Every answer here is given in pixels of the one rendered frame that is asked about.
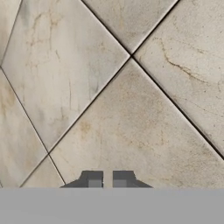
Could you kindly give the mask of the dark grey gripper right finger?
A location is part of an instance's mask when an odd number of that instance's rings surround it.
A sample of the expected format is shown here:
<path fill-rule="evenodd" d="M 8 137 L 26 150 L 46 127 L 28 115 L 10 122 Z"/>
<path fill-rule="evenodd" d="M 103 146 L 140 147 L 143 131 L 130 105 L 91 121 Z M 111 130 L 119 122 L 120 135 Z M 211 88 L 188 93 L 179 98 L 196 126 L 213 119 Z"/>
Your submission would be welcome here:
<path fill-rule="evenodd" d="M 138 180 L 133 171 L 113 171 L 113 187 L 151 188 L 150 185 Z"/>

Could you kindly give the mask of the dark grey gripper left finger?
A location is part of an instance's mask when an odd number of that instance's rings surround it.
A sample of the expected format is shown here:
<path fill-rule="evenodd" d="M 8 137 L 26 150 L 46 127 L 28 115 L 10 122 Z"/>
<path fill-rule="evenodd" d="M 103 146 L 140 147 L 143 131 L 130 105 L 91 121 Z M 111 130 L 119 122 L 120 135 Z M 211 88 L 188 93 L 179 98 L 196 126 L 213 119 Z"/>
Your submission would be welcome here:
<path fill-rule="evenodd" d="M 80 176 L 62 187 L 103 188 L 103 171 L 82 171 Z"/>

